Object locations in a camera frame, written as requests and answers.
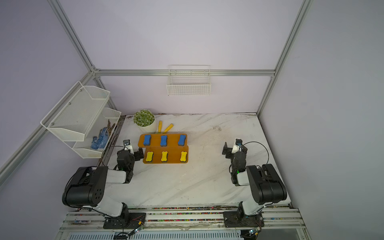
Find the yellow eraser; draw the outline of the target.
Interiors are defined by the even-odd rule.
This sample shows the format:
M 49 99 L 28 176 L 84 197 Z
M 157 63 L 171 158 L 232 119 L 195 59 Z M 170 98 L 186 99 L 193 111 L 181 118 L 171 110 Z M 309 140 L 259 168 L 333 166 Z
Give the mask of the yellow eraser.
M 153 161 L 153 156 L 154 156 L 154 152 L 147 152 L 147 156 L 146 156 L 146 163 L 151 163 Z
M 186 163 L 188 161 L 188 152 L 181 152 L 180 162 Z
M 166 163 L 168 161 L 168 152 L 162 152 L 161 162 Z

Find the blue eraser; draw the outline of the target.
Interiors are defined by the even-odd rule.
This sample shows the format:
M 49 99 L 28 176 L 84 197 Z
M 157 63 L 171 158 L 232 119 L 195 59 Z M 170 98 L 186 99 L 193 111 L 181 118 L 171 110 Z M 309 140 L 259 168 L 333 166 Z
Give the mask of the blue eraser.
M 179 136 L 179 141 L 178 141 L 178 146 L 184 146 L 187 140 L 187 135 L 180 135 Z
M 166 147 L 168 145 L 168 136 L 167 135 L 162 135 L 161 136 L 161 147 Z
M 151 139 L 152 139 L 151 135 L 145 135 L 143 145 L 144 146 L 150 146 L 151 145 Z

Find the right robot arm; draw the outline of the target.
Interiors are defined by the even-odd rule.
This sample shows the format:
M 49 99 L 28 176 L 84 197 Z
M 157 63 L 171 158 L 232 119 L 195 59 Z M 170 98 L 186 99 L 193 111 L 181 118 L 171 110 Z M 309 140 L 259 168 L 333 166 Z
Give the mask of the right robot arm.
M 249 186 L 251 197 L 239 203 L 236 211 L 224 212 L 224 225 L 227 228 L 263 227 L 264 208 L 284 201 L 287 189 L 272 164 L 248 165 L 248 149 L 241 139 L 236 139 L 233 147 L 224 144 L 222 154 L 231 160 L 229 172 L 232 183 Z

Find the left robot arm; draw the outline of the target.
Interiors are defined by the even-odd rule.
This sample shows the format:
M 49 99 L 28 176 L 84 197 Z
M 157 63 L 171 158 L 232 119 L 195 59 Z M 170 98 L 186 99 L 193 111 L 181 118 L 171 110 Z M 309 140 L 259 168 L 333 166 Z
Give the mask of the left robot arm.
M 137 229 L 144 224 L 146 214 L 130 214 L 125 203 L 105 194 L 106 185 L 129 184 L 135 162 L 144 158 L 142 148 L 134 152 L 125 147 L 118 151 L 117 166 L 80 167 L 66 184 L 62 196 L 64 205 L 88 209 L 104 215 L 104 229 Z

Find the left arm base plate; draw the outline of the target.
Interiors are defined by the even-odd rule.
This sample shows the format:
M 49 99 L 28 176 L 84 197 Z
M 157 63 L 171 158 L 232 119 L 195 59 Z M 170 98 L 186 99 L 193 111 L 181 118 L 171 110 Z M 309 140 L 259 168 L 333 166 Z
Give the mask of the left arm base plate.
M 116 218 L 106 217 L 103 229 L 107 230 L 122 230 L 122 229 L 137 229 L 144 225 L 146 213 L 130 213 L 125 217 L 119 216 Z

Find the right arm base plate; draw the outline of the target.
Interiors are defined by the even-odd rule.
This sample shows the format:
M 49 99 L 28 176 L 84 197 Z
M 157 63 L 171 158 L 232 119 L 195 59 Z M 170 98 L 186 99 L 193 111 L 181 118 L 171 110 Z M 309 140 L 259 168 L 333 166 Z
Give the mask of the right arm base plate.
M 236 211 L 224 212 L 224 225 L 226 228 L 255 228 L 264 227 L 265 223 L 261 214 L 254 216 L 241 215 Z

